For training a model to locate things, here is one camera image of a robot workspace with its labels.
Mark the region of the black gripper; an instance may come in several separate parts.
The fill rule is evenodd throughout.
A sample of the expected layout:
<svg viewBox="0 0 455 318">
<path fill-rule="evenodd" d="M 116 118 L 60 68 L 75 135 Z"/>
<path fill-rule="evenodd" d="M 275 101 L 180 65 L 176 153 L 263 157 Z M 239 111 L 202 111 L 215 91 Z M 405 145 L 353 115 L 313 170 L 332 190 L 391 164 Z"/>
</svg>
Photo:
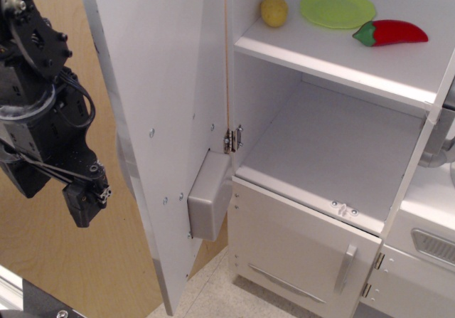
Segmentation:
<svg viewBox="0 0 455 318">
<path fill-rule="evenodd" d="M 27 198 L 50 179 L 65 184 L 63 197 L 78 228 L 107 206 L 112 191 L 105 168 L 88 147 L 92 117 L 2 117 L 1 170 Z"/>
</svg>

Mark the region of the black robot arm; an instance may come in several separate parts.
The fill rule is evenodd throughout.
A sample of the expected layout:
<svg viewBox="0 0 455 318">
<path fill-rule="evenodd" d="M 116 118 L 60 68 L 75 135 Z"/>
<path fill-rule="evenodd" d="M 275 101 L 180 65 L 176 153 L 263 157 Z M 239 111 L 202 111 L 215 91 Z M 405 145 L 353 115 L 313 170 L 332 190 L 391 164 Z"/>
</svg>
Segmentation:
<svg viewBox="0 0 455 318">
<path fill-rule="evenodd" d="M 1 0 L 1 169 L 27 198 L 62 182 L 70 215 L 86 228 L 112 191 L 86 142 L 95 105 L 66 66 L 67 40 L 34 0 Z"/>
</svg>

